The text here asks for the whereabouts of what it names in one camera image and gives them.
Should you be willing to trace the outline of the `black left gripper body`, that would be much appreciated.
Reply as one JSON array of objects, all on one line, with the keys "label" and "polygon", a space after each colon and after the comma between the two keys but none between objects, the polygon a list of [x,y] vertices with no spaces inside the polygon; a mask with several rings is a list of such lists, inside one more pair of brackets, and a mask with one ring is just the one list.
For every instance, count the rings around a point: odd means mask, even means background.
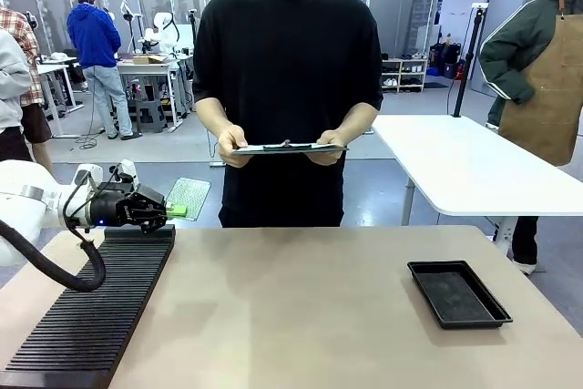
[{"label": "black left gripper body", "polygon": [[122,227],[135,225],[130,211],[130,196],[134,186],[126,182],[102,182],[89,203],[89,221],[92,226]]}]

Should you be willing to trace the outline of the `person's right hand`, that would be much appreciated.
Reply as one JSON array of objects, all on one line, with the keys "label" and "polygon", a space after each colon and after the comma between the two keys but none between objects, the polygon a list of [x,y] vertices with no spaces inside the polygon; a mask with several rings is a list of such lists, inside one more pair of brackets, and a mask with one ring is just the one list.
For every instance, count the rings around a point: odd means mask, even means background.
[{"label": "person's right hand", "polygon": [[250,161],[250,156],[239,156],[235,152],[248,146],[241,127],[229,124],[218,137],[219,154],[223,162],[235,169],[241,169]]}]

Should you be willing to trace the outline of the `person's left hand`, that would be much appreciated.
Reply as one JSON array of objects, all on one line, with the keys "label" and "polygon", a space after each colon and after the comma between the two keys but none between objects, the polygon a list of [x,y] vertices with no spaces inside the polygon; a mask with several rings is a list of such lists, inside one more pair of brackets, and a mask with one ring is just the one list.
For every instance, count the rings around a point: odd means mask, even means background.
[{"label": "person's left hand", "polygon": [[345,135],[339,128],[324,131],[316,143],[324,145],[324,148],[309,152],[306,156],[311,162],[320,166],[331,166],[337,163],[347,146]]}]

